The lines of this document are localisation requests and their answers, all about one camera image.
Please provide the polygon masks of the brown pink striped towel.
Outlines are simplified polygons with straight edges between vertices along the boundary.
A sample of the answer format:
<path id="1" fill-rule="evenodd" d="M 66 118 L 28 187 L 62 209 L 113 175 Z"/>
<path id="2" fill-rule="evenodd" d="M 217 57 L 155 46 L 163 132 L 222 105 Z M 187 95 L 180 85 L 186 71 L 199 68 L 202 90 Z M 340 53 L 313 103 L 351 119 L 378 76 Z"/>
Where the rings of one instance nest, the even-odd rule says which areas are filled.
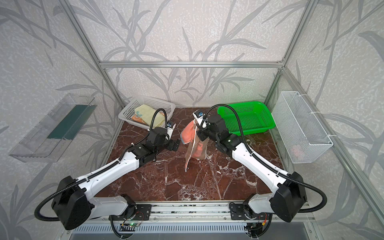
<path id="1" fill-rule="evenodd" d="M 191 121 L 181 132 L 181 141 L 184 145 L 188 144 L 185 154 L 185 172 L 187 172 L 190 159 L 205 160 L 207 157 L 207 147 L 209 139 L 200 140 L 197 132 L 199 127 L 197 120 Z"/>

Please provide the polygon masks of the blue yellow towel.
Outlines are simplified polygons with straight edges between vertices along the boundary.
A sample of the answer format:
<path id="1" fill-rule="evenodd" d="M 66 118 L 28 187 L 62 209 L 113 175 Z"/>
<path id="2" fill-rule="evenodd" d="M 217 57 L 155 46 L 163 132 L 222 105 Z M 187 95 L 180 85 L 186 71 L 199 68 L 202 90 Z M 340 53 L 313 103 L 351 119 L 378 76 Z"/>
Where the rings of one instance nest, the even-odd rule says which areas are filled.
<path id="1" fill-rule="evenodd" d="M 152 122 L 153 115 L 155 113 L 155 109 L 151 108 L 148 105 L 141 105 L 137 107 L 134 112 L 134 115 L 137 115 L 143 121 L 146 122 L 145 125 L 150 126 Z M 160 127 L 165 122 L 165 115 L 162 111 L 159 111 L 155 117 L 153 128 Z"/>

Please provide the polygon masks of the orange bunny pattern towel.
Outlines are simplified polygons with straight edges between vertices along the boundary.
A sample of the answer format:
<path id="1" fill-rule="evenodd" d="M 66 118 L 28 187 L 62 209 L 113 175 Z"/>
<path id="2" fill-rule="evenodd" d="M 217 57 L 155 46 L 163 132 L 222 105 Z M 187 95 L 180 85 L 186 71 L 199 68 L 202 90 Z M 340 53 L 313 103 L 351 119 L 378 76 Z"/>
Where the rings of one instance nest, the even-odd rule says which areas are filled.
<path id="1" fill-rule="evenodd" d="M 138 122 L 138 123 L 140 123 L 140 124 L 146 124 L 146 122 L 145 121 L 143 121 L 143 119 L 141 119 L 140 117 L 138 117 L 137 115 L 133 115 L 132 117 L 131 117 L 131 119 L 132 119 L 132 121 L 135 121 L 135 122 Z"/>

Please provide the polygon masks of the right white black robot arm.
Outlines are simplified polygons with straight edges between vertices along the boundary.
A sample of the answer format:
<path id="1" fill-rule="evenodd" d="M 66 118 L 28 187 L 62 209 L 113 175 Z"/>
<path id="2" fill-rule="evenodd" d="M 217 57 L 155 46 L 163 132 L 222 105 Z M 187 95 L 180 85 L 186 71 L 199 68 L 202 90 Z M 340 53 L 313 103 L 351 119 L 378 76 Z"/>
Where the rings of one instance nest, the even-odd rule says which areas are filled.
<path id="1" fill-rule="evenodd" d="M 241 163 L 262 180 L 270 189 L 270 194 L 252 194 L 244 202 L 245 216 L 255 219 L 257 214 L 270 213 L 290 223 L 307 200 L 305 188 L 278 174 L 286 171 L 276 167 L 254 150 L 248 151 L 247 143 L 240 136 L 229 133 L 224 120 L 219 115 L 209 116 L 206 129 L 201 129 L 203 112 L 195 111 L 193 116 L 198 123 L 197 136 L 202 140 L 214 141 L 220 152 Z"/>

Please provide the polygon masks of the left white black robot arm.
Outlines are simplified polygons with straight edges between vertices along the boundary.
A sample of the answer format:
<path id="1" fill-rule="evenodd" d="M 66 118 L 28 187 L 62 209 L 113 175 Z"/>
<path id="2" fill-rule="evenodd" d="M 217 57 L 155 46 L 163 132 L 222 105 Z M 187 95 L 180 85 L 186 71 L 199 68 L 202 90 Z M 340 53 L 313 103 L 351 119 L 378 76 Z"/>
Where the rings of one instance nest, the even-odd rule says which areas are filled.
<path id="1" fill-rule="evenodd" d="M 163 150 L 177 151 L 180 140 L 173 140 L 174 128 L 157 127 L 139 144 L 128 146 L 122 155 L 77 179 L 68 176 L 58 186 L 58 195 L 53 198 L 52 209 L 66 230 L 73 230 L 89 219 L 108 215 L 121 215 L 134 202 L 127 196 L 98 198 L 96 195 L 121 176 L 155 161 Z"/>

